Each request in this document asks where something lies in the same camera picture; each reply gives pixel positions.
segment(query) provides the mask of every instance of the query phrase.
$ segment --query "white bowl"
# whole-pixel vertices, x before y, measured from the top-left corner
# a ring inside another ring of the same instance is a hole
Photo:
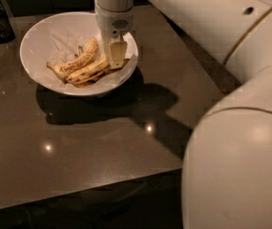
[[[31,79],[55,92],[88,97],[102,96],[123,84],[136,69],[138,50],[129,33],[124,35],[128,43],[128,64],[119,72],[109,74],[91,86],[76,88],[72,84],[65,84],[46,67],[47,61],[60,63],[72,60],[78,45],[85,46],[93,36],[98,40],[101,55],[104,51],[94,13],[65,12],[48,17],[35,24],[24,36],[20,47],[22,65]]]

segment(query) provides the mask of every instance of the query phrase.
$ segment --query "tabletop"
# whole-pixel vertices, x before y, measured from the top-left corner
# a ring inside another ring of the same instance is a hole
[[[222,93],[163,15],[136,7],[136,71],[99,99],[57,94],[24,71],[22,37],[46,16],[11,18],[16,38],[0,45],[0,209],[180,169]]]

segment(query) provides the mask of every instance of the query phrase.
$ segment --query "table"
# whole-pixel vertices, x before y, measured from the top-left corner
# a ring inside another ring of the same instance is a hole
[[[16,38],[0,45],[0,209],[180,169],[222,93],[163,15],[136,7],[138,67],[95,100],[49,91],[23,70],[22,37],[46,16],[11,18]]]

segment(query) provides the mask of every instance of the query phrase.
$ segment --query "bowl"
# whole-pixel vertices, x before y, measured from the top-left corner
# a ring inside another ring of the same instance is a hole
[[[133,74],[138,60],[136,41],[129,33],[124,35],[129,62],[120,71],[102,77],[93,85],[77,88],[65,84],[46,67],[48,61],[56,64],[73,60],[78,45],[85,47],[91,37],[98,41],[97,57],[104,53],[95,17],[94,13],[89,12],[64,12],[31,27],[20,46],[21,62],[29,77],[57,93],[84,97],[100,97],[122,85]]]

